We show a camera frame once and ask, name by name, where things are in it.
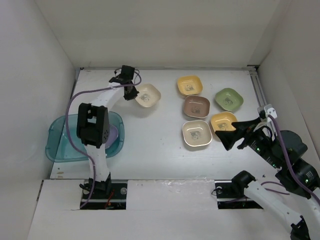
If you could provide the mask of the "purple panda plate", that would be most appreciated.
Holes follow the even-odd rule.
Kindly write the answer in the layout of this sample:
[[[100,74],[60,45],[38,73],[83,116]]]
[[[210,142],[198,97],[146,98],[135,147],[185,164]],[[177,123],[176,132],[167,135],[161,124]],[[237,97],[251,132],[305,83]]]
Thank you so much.
[[[119,130],[115,125],[110,126],[110,133],[105,143],[106,150],[115,150],[119,146]]]

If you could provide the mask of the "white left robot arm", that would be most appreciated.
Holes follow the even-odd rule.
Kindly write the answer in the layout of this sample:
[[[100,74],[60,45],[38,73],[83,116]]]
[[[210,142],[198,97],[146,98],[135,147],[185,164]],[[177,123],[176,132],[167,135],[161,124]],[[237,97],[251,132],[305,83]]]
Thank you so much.
[[[105,153],[106,142],[111,134],[109,110],[121,98],[130,101],[139,93],[134,78],[139,78],[140,75],[134,67],[123,65],[119,70],[115,70],[114,74],[108,87],[94,90],[100,93],[98,97],[79,105],[77,114],[76,135],[84,145],[89,158],[89,179],[96,183],[95,194],[103,199],[112,191],[111,185],[107,183],[110,170]]]

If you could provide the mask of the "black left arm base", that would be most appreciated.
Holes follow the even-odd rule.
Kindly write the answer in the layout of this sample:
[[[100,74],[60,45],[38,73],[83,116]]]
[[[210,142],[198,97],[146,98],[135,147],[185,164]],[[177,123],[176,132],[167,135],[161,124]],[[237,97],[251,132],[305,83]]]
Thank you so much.
[[[126,180],[111,180],[109,175],[106,181],[94,183],[89,179],[81,183],[82,190],[79,208],[81,210],[125,210],[127,205],[128,182]]]

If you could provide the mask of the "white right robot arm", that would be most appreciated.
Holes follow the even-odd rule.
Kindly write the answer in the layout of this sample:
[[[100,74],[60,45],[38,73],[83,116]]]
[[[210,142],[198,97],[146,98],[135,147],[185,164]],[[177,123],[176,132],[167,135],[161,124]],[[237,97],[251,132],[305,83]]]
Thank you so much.
[[[230,180],[215,182],[213,193],[219,207],[247,206],[255,203],[268,211],[289,233],[292,240],[318,240],[320,238],[320,176],[317,170],[302,159],[308,150],[301,137],[290,130],[280,130],[277,113],[271,104],[260,106],[258,118],[232,121],[227,127],[216,127],[214,132],[229,151],[234,144],[239,150],[251,148],[277,170],[277,185],[299,204],[296,212],[264,188],[251,173],[239,172]]]

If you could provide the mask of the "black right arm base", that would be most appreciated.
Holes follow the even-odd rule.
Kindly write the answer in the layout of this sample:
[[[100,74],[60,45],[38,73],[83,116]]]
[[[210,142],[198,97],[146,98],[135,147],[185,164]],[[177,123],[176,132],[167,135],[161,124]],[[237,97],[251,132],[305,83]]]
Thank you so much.
[[[235,175],[232,179],[215,180],[211,194],[216,196],[218,209],[262,209],[258,203],[244,194],[245,188],[255,180],[256,178],[245,170]]]

